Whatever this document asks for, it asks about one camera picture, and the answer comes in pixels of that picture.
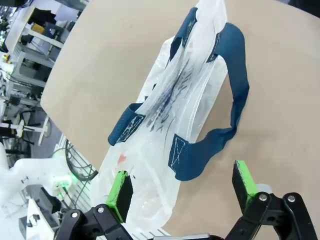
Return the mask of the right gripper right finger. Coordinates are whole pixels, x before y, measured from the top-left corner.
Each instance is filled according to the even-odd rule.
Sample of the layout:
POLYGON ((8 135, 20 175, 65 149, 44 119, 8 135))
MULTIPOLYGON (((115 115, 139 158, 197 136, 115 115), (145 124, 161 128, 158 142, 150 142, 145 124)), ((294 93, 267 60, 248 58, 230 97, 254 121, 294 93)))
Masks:
POLYGON ((279 198, 258 188, 243 160, 233 165, 232 184, 242 212, 226 240, 253 240, 261 226, 272 226, 280 240, 310 240, 312 220, 297 192, 279 198))

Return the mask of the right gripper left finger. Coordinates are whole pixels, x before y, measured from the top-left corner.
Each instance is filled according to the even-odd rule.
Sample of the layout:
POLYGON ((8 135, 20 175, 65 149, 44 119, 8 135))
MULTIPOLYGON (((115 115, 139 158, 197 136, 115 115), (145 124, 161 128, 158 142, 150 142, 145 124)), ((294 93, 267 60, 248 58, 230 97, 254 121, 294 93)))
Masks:
POLYGON ((56 238, 95 240, 103 236, 107 240, 131 240, 131 235, 122 224, 126 222, 132 195, 133 185, 128 172, 119 171, 106 203, 98 204, 87 212, 79 209, 66 212, 56 238))

